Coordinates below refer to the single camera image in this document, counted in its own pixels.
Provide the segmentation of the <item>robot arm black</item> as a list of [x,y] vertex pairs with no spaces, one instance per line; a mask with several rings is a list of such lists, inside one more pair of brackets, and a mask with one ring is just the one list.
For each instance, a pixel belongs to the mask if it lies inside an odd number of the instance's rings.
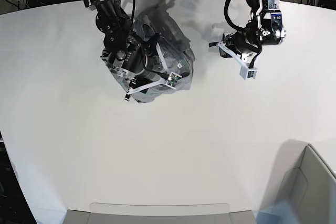
[[101,59],[114,77],[126,86],[125,99],[149,88],[167,84],[169,74],[154,70],[153,56],[160,34],[148,40],[142,39],[134,30],[134,16],[121,7],[121,0],[83,0],[86,8],[95,9],[96,26],[104,33],[104,50]]
[[231,20],[228,13],[230,3],[231,0],[225,1],[223,13],[227,24],[235,31],[223,34],[221,43],[239,59],[243,56],[253,56],[249,64],[253,67],[263,46],[279,45],[286,36],[280,0],[246,0],[250,7],[250,20],[244,27],[234,24]]

